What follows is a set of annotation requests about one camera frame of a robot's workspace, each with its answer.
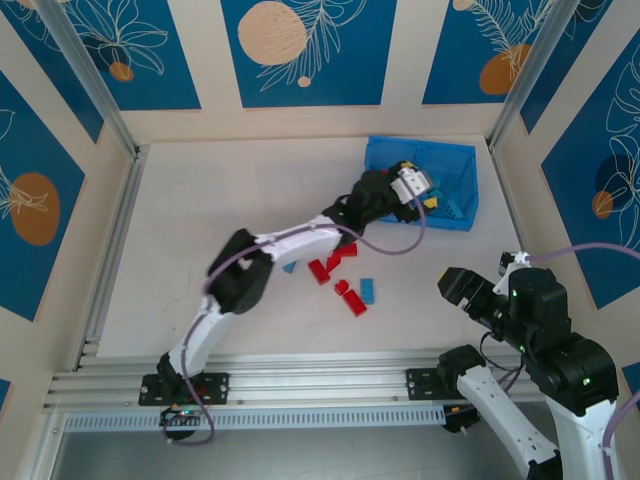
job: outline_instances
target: white wall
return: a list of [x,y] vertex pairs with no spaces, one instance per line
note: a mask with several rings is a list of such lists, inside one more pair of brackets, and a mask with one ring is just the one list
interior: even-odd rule
[[[526,135],[518,119],[497,150],[523,242],[531,253],[550,252],[570,245],[540,165],[637,32],[639,18],[637,0],[614,1],[531,135]],[[618,367],[640,360],[640,289],[597,310],[575,255],[551,260],[544,266],[552,268],[567,287],[569,313],[576,331],[606,348]],[[629,389],[621,373],[619,384],[619,403],[622,404],[629,398]],[[618,443],[630,472],[640,468],[638,434],[640,414],[633,409],[618,429]]]
[[92,142],[2,14],[0,45],[0,70],[85,173],[36,320],[0,307],[0,378],[12,382],[0,422],[0,478],[9,479],[52,373],[71,366],[128,160],[106,128]]
[[201,111],[123,112],[151,141],[488,133],[501,103],[423,106],[450,0],[398,0],[379,107],[243,109],[219,1],[169,0]]

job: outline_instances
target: blue bin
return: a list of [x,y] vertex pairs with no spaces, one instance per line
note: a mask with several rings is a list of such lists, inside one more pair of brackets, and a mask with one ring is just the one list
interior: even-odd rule
[[[369,137],[366,170],[387,169],[398,162],[411,162],[424,170],[436,188],[421,200],[437,196],[438,208],[427,217],[432,228],[468,232],[478,211],[476,149],[467,145],[426,142],[406,138]],[[394,215],[382,219],[396,222]]]

